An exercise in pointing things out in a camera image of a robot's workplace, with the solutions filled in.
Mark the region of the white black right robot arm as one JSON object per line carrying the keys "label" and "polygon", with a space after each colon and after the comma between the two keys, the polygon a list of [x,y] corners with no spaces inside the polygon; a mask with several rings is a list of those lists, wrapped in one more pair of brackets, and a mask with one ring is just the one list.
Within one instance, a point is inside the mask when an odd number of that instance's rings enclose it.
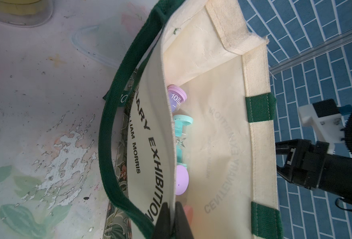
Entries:
{"label": "white black right robot arm", "polygon": [[329,143],[295,139],[277,142],[277,155],[286,155],[277,173],[287,182],[309,190],[320,189],[337,195],[335,205],[352,205],[352,158],[329,154]]}

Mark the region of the cream canvas tote bag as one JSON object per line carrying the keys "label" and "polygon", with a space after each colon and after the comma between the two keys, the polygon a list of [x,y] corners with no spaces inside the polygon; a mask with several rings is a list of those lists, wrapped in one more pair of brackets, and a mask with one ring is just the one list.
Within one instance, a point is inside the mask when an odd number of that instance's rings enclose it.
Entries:
{"label": "cream canvas tote bag", "polygon": [[[99,131],[112,231],[151,239],[163,203],[181,202],[194,239],[281,239],[268,40],[237,1],[159,1],[105,96]],[[187,100],[171,112],[168,86]],[[174,115],[186,127],[177,162]],[[176,167],[189,185],[176,191]]]}

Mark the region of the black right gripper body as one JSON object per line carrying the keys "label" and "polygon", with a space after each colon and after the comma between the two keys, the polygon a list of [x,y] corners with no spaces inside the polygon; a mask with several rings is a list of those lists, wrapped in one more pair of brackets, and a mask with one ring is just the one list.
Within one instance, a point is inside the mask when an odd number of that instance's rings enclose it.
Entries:
{"label": "black right gripper body", "polygon": [[330,175],[329,143],[294,139],[275,143],[276,155],[285,155],[284,166],[277,173],[287,182],[304,188],[334,188]]}

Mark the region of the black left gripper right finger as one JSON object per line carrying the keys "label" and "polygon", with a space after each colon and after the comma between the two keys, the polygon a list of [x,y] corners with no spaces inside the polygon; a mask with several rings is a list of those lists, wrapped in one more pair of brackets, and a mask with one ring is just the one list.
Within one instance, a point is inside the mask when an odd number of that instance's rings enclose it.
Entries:
{"label": "black left gripper right finger", "polygon": [[194,239],[181,202],[176,202],[174,231],[176,239]]}

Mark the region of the yellow cup with markers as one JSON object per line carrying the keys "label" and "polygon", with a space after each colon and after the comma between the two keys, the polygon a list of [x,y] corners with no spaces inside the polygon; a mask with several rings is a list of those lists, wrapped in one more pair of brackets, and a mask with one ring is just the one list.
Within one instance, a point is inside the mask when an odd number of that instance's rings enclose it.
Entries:
{"label": "yellow cup with markers", "polygon": [[52,16],[52,0],[0,1],[0,23],[16,27],[36,27]]}

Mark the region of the purple hourglass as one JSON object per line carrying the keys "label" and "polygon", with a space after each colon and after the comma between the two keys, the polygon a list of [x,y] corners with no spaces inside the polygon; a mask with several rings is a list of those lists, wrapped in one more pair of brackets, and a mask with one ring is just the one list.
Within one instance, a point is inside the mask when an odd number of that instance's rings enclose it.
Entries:
{"label": "purple hourglass", "polygon": [[175,113],[180,109],[181,105],[187,100],[187,94],[182,88],[176,85],[168,86],[167,90],[169,94],[171,112]]}
{"label": "purple hourglass", "polygon": [[177,165],[176,167],[176,191],[177,196],[182,195],[186,192],[189,185],[189,173],[183,165]]}

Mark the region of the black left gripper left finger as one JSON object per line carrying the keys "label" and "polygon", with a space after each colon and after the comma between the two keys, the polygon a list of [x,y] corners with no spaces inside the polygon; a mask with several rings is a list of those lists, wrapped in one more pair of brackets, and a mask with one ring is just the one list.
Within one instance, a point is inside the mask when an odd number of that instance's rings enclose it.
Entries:
{"label": "black left gripper left finger", "polygon": [[160,214],[155,225],[152,239],[170,239],[171,238],[171,215],[168,203],[163,203]]}

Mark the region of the teal hourglass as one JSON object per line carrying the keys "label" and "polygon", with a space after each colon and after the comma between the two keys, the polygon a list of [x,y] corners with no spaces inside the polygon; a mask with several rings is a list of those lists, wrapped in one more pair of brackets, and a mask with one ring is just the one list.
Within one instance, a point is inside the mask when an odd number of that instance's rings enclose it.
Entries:
{"label": "teal hourglass", "polygon": [[177,162],[183,164],[184,141],[186,140],[186,127],[191,126],[193,118],[187,115],[174,115],[175,137],[176,137],[176,158]]}

